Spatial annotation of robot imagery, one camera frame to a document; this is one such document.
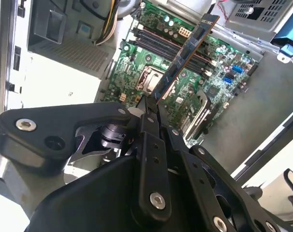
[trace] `bolt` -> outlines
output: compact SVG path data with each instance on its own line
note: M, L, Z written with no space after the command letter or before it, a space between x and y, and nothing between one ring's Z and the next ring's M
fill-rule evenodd
M37 127L36 123L30 119L22 118L16 121L15 126L21 131L34 131Z
M270 224L270 222L266 221L266 225L272 232L277 232L276 229L274 229L273 225Z
M123 109L118 109L118 111L123 115L126 114L125 110L123 110Z
M179 132L176 129L173 129L172 133L175 134L175 135L179 135Z
M152 205L159 210L163 210L166 206L165 199L158 192L151 193L150 201Z
M244 13L247 15L251 15L254 12L254 8L253 7L248 7L245 9Z
M222 219L220 219L219 217L214 217L213 222L220 232L227 232L226 224Z
M202 148L198 148L198 151L200 154L204 155L205 154L205 151L202 149Z

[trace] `yellow wire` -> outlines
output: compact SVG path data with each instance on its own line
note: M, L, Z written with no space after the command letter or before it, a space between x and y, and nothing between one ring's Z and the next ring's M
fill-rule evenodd
M111 14L112 14L113 5L114 5L114 0L111 1L111 9L110 9L110 13L109 13L109 17L108 17L108 20L107 20L106 26L105 26L105 28L104 28L104 30L103 30L103 34L105 34L106 31L107 31L107 29L108 29L108 25L109 25L109 23L110 23L110 19L111 19Z

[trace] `metal plate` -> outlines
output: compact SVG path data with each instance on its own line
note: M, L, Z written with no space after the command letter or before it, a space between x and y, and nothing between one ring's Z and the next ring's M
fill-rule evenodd
M247 15L245 10L254 8ZM293 0L256 0L253 4L238 4L226 27L253 38L270 42L293 13Z

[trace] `black ram slot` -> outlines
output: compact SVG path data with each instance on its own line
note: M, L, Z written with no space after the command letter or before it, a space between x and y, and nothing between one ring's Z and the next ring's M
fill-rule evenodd
M168 61L172 61L174 59L174 56L171 56L171 55L167 54L166 52L163 52L160 49L155 48L152 45L149 45L147 43L144 43L143 41L134 41L134 42L130 42L130 43L133 44L133 45L136 45L138 47L141 47L141 48L143 48L143 49L145 49L147 51L150 51L150 52L154 53L155 55L160 56L160 57L162 57L162 58L164 58L164 59L166 59ZM190 63L188 63L186 65L186 68L188 70L194 72L194 73L197 73L197 74L203 73L203 71L201 70L201 68L198 68L197 66L192 65Z
M172 59L176 56L179 49L174 45L171 45L169 41L162 39L156 35L150 34L148 31L139 31L139 34L136 33L137 36L140 36L140 39L135 43L143 44L144 47L148 44L149 51L153 51L153 53L158 54L168 60L172 61ZM193 56L189 63L187 64L187 68L192 70L195 73L201 73L201 69L205 69L208 62L201 62L197 56Z
M169 47L170 49L173 49L176 52L178 52L181 49L181 47L179 45L175 44L174 42L169 41L165 38L162 38L161 36L156 35L148 30L137 30L135 32L135 36L137 36L138 38L141 38L142 36L151 38L153 40L156 40L157 42L159 42L163 46ZM205 57L205 55L203 55L203 54L194 54L193 58L198 59L200 62L205 63L205 64L209 64L211 62L211 60L208 57Z

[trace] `red wire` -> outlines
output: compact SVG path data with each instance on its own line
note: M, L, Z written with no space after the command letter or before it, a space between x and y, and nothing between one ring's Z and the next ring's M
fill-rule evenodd
M228 17L227 17L227 15L226 15L226 13L224 12L223 8L220 6L220 3L222 3L222 2L226 2L226 1L228 1L228 0L221 0L221 1L218 1L218 4L217 4L217 5L218 5L220 11L223 13L223 15L224 15L224 17L225 17L225 20L228 21Z

